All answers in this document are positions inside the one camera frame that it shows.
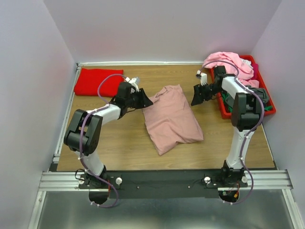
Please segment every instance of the gray cloth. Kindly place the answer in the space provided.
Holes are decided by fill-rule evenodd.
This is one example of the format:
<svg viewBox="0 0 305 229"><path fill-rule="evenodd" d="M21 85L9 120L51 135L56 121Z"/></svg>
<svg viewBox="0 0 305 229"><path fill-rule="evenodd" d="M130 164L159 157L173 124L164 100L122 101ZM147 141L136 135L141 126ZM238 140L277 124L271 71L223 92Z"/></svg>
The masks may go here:
<svg viewBox="0 0 305 229"><path fill-rule="evenodd" d="M264 88L255 88L255 87L250 87L247 86L251 91L253 91L255 94L262 94L263 95L263 103L266 104L269 102L270 97ZM233 107L234 104L234 99L232 96L228 95L228 97L225 99L225 102L228 104L228 106Z"/></svg>

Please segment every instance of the pink cloth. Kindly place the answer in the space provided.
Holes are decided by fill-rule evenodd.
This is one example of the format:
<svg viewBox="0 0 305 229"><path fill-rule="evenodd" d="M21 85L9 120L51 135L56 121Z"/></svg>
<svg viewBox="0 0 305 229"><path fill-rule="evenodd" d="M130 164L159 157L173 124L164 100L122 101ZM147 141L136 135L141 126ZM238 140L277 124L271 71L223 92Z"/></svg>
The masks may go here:
<svg viewBox="0 0 305 229"><path fill-rule="evenodd" d="M143 114L147 132L159 155L178 143L203 140L202 130L180 85L165 86L149 99L153 105L144 108Z"/></svg>
<svg viewBox="0 0 305 229"><path fill-rule="evenodd" d="M210 61L217 61L217 60L228 61L236 65L239 70L238 79L243 85L250 85L256 88L259 87L259 82L257 80L252 79L254 75L253 69L249 65L244 63L238 54L234 52L215 52L209 55L208 58L204 60L203 65L205 65ZM214 68L216 66L224 66L227 73L237 74L237 71L233 66L222 62L211 63L207 65L206 68Z"/></svg>

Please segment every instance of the red plastic basket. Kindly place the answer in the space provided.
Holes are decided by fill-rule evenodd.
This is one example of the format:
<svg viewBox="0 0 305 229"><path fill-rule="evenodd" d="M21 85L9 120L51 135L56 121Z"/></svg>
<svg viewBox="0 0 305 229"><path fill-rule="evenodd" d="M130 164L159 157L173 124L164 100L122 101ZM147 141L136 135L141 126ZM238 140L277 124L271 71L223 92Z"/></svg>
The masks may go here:
<svg viewBox="0 0 305 229"><path fill-rule="evenodd" d="M250 55L243 55L243 56L240 56L240 58L243 58L245 60L249 60L249 61L251 61L251 63L255 63L253 57L250 56ZM214 68L211 68L210 72L211 72L212 81L214 82ZM268 92L268 89L266 88L266 85L265 85L265 83L264 83L264 81L262 79L262 76L259 73L259 71L257 73L257 80L259 82L259 87L266 89L266 91L267 91L267 93L268 93L268 95L270 97L270 100L267 103L267 106L272 106L272 109L270 111L265 111L264 115L265 116L266 115L272 115L272 114L274 114L276 112L276 108L275 108L275 105L272 102L271 96L270 96L270 94ZM218 100L218 105L219 105L219 109L220 109L220 113L221 113L222 118L223 119L231 118L231 112L229 112L229 110L227 108L227 105L224 105L221 93L217 94L217 100Z"/></svg>

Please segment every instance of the white knob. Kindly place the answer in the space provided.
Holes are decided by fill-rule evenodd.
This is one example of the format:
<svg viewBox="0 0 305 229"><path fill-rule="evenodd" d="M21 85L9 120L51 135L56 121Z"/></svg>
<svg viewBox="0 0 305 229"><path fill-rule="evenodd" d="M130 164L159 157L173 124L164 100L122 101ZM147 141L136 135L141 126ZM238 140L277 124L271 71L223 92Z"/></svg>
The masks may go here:
<svg viewBox="0 0 305 229"><path fill-rule="evenodd" d="M120 177L116 178L116 180L115 180L115 183L116 183L117 185L120 185L122 182L123 182L123 180L122 180L122 178L120 178Z"/></svg>
<svg viewBox="0 0 305 229"><path fill-rule="evenodd" d="M84 180L78 180L78 183L79 183L80 185L83 185L83 184L85 183L85 181L84 181Z"/></svg>
<svg viewBox="0 0 305 229"><path fill-rule="evenodd" d="M244 183L248 183L248 178L242 177L242 181L243 181Z"/></svg>
<svg viewBox="0 0 305 229"><path fill-rule="evenodd" d="M209 177L205 177L205 178L204 178L204 182L205 182L206 184L210 184L210 183L211 183L211 179L210 179Z"/></svg>

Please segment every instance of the metal floor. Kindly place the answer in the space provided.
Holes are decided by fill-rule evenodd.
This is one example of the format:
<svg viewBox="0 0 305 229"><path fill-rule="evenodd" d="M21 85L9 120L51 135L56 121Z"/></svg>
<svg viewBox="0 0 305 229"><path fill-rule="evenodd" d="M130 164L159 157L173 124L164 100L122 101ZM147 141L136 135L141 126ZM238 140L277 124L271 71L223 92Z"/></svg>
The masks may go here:
<svg viewBox="0 0 305 229"><path fill-rule="evenodd" d="M248 190L241 190L241 198ZM292 229L283 193L254 190L242 204L220 199L123 199L93 207L86 192L47 192L40 229Z"/></svg>

